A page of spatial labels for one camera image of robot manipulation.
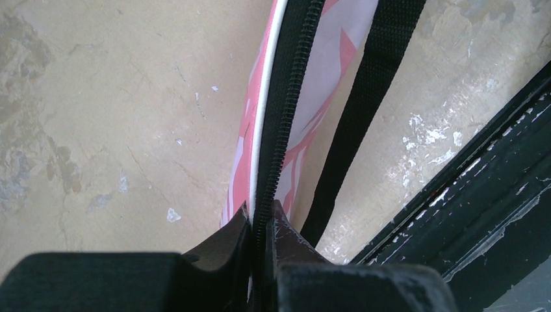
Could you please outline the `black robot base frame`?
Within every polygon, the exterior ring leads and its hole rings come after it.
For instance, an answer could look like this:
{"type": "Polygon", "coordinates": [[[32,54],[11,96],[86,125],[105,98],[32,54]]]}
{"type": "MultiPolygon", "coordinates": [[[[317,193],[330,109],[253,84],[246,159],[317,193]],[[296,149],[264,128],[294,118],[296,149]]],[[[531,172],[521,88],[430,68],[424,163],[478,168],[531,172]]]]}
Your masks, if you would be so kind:
{"type": "Polygon", "coordinates": [[[550,66],[354,258],[436,270],[460,311],[550,310],[550,66]]]}

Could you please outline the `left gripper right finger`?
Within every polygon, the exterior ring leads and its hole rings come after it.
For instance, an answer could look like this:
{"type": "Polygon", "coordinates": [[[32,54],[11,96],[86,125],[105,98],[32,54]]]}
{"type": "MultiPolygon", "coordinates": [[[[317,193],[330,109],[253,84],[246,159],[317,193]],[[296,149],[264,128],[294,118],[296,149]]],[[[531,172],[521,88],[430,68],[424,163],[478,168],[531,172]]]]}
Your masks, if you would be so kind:
{"type": "Polygon", "coordinates": [[[289,223],[280,201],[266,225],[265,311],[457,311],[441,276],[420,265],[336,265],[289,223]]]}

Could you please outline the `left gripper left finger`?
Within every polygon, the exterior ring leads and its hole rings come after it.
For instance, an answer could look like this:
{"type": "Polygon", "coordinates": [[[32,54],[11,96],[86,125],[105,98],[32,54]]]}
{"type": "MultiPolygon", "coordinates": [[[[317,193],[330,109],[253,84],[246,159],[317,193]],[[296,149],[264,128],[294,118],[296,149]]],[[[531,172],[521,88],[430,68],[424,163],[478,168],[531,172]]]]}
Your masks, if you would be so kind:
{"type": "Polygon", "coordinates": [[[2,311],[245,311],[250,223],[229,223],[185,253],[35,253],[1,283],[2,311]]]}

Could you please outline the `pink sport racket bag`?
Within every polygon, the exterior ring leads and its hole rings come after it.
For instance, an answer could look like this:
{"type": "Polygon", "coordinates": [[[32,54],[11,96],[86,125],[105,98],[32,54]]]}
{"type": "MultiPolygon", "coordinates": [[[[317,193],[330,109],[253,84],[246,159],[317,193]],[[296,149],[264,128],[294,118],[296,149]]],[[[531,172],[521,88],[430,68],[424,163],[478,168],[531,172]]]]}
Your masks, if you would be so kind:
{"type": "Polygon", "coordinates": [[[376,1],[274,1],[250,74],[220,217],[289,215],[305,154],[339,83],[372,30],[376,1]]]}

